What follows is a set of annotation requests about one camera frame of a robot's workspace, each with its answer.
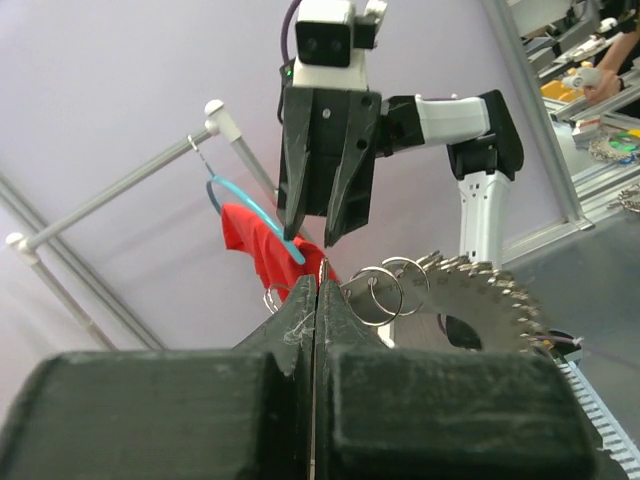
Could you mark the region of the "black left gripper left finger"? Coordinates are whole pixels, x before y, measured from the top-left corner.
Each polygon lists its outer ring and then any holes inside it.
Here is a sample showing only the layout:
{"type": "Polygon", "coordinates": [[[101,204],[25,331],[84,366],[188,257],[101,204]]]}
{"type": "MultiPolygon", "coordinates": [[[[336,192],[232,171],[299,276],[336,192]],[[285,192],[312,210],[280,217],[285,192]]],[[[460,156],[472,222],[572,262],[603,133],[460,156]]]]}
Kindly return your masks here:
{"type": "Polygon", "coordinates": [[[304,479],[316,281],[231,349],[41,362],[1,430],[5,479],[304,479]]]}

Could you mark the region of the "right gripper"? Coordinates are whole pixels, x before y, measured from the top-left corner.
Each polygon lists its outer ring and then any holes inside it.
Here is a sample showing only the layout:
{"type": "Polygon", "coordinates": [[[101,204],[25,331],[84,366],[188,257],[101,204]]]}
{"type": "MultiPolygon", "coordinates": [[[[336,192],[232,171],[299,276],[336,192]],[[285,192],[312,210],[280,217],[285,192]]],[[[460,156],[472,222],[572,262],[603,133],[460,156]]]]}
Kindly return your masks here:
{"type": "Polygon", "coordinates": [[[324,217],[324,246],[369,222],[381,112],[375,91],[283,91],[278,215],[286,240],[324,217]]]}

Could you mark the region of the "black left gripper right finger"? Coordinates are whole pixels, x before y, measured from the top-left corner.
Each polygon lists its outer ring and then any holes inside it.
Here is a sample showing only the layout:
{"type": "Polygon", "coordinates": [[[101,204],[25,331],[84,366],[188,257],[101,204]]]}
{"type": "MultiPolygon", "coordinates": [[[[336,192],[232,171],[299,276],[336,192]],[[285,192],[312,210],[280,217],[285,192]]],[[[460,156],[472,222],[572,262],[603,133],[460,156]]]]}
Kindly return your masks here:
{"type": "Polygon", "coordinates": [[[390,349],[334,281],[315,320],[319,479],[593,479],[581,409],[549,359],[390,349]]]}

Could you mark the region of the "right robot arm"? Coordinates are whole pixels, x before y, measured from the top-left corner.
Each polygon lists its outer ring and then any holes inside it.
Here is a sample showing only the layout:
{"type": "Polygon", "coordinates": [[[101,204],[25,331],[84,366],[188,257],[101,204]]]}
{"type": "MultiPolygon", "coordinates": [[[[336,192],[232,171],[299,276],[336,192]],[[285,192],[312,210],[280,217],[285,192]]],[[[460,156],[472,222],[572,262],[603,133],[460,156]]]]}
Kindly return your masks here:
{"type": "Polygon", "coordinates": [[[285,240],[317,216],[326,220],[324,245],[335,245],[369,221],[377,159],[443,145],[460,193],[460,252],[501,264],[507,200],[524,151],[500,91],[425,100],[286,86],[281,126],[277,216],[285,240]]]}

